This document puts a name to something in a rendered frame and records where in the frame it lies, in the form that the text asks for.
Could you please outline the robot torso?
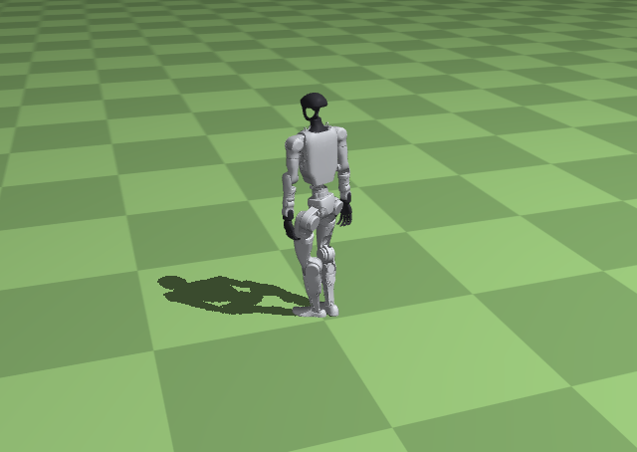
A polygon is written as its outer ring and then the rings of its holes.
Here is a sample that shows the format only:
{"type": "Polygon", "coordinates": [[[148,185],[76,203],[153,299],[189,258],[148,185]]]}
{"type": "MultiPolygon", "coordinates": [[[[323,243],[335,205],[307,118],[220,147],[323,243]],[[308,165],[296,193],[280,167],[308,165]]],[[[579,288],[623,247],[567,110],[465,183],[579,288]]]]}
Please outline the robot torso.
{"type": "Polygon", "coordinates": [[[319,211],[319,220],[329,216],[335,209],[333,193],[328,192],[324,184],[332,182],[337,170],[337,133],[333,126],[329,130],[314,133],[308,129],[298,134],[305,136],[304,147],[300,151],[299,168],[304,182],[311,184],[313,196],[308,199],[309,209],[313,206],[319,211]]]}

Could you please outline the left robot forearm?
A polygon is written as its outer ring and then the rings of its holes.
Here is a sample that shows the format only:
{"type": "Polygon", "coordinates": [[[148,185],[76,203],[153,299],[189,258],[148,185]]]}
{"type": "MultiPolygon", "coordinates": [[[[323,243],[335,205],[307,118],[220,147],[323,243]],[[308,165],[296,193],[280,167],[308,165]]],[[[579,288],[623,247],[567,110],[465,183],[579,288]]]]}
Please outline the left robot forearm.
{"type": "Polygon", "coordinates": [[[284,191],[282,214],[288,217],[289,210],[293,210],[293,212],[295,213],[294,205],[295,205],[296,187],[291,184],[291,178],[287,173],[283,174],[282,180],[283,180],[283,191],[284,191]]]}

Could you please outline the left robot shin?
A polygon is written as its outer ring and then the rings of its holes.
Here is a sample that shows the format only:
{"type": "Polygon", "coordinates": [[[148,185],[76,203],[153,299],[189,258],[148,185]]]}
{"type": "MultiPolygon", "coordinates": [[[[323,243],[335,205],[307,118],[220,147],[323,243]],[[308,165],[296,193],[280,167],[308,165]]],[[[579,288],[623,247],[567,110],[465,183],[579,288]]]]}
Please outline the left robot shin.
{"type": "Polygon", "coordinates": [[[321,273],[319,272],[319,266],[311,263],[306,266],[306,270],[302,267],[302,271],[305,288],[312,306],[312,312],[318,313],[319,294],[321,294],[321,273]]]}

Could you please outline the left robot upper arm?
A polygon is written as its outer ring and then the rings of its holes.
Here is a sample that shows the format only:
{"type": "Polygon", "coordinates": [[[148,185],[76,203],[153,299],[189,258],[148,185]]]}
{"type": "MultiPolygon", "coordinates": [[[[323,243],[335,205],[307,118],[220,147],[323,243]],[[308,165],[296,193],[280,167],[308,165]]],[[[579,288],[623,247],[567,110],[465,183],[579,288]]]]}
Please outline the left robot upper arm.
{"type": "Polygon", "coordinates": [[[299,180],[299,161],[300,151],[304,147],[305,136],[302,134],[296,134],[287,138],[285,142],[286,148],[286,165],[287,173],[291,178],[291,184],[295,184],[299,180]]]}

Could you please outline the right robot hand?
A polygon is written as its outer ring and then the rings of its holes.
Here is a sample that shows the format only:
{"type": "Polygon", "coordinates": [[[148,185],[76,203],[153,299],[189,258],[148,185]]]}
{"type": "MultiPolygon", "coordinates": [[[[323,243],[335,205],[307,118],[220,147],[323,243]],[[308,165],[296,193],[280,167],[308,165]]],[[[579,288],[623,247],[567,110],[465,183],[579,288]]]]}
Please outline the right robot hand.
{"type": "MultiPolygon", "coordinates": [[[[351,206],[349,204],[349,202],[351,202],[351,194],[350,194],[350,192],[347,193],[347,200],[341,200],[340,199],[340,201],[343,202],[343,207],[342,207],[342,209],[340,211],[340,218],[339,218],[339,221],[336,223],[336,225],[338,225],[342,221],[342,217],[343,217],[343,221],[340,224],[340,226],[346,226],[346,225],[349,225],[351,223],[351,220],[352,220],[352,215],[351,215],[352,210],[351,210],[351,206]],[[345,219],[346,219],[346,221],[345,221],[345,219]]],[[[334,216],[336,217],[337,215],[334,215],[334,216]]]]}

